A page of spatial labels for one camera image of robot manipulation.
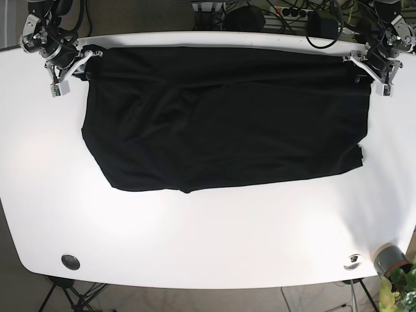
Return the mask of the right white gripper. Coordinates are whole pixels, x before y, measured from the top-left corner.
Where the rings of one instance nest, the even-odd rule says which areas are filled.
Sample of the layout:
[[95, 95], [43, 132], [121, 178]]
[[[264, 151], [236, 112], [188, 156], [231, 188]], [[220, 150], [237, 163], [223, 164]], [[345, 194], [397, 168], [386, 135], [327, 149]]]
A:
[[67, 57], [61, 55], [59, 58], [47, 60], [45, 68], [52, 80], [50, 91], [53, 97], [64, 96], [70, 92], [68, 79], [74, 76], [82, 81], [89, 81], [90, 74], [85, 72], [86, 63], [93, 57], [102, 57], [103, 52], [85, 50], [73, 53]]

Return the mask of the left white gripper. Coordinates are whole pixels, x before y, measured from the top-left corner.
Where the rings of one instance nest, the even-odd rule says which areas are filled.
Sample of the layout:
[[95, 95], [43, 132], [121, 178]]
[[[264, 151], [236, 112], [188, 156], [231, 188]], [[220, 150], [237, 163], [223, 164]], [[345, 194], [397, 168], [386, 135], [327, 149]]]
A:
[[370, 52], [367, 49], [365, 51], [352, 50], [349, 55], [343, 57], [343, 62], [352, 62], [369, 75], [356, 75], [355, 83], [370, 83], [373, 78], [378, 95], [393, 96], [393, 79], [398, 70], [403, 67], [401, 61], [395, 58], [385, 58], [382, 54]]

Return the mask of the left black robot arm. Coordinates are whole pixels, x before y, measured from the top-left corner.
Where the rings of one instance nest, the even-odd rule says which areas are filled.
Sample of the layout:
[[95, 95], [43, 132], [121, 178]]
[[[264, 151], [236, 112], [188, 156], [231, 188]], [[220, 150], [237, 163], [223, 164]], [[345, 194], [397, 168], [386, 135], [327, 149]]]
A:
[[415, 53], [415, 27], [402, 16], [400, 1], [359, 1], [359, 22], [349, 29], [365, 43], [343, 57], [366, 71], [376, 83], [376, 93], [391, 97], [393, 79], [403, 67], [398, 57]]

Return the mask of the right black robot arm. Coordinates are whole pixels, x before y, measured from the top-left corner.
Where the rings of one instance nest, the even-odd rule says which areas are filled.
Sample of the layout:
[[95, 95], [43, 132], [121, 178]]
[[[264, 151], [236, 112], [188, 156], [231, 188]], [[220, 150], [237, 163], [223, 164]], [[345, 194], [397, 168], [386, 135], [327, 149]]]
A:
[[93, 57], [102, 57], [100, 50], [79, 50], [78, 30], [83, 18], [90, 20], [88, 2], [79, 2], [77, 23], [70, 29], [63, 29], [62, 17], [71, 10], [72, 1], [29, 1], [29, 14], [19, 39], [19, 45], [26, 53], [38, 53], [45, 60], [45, 69], [52, 80], [52, 96], [64, 96], [70, 92], [68, 79], [87, 77], [86, 63]]

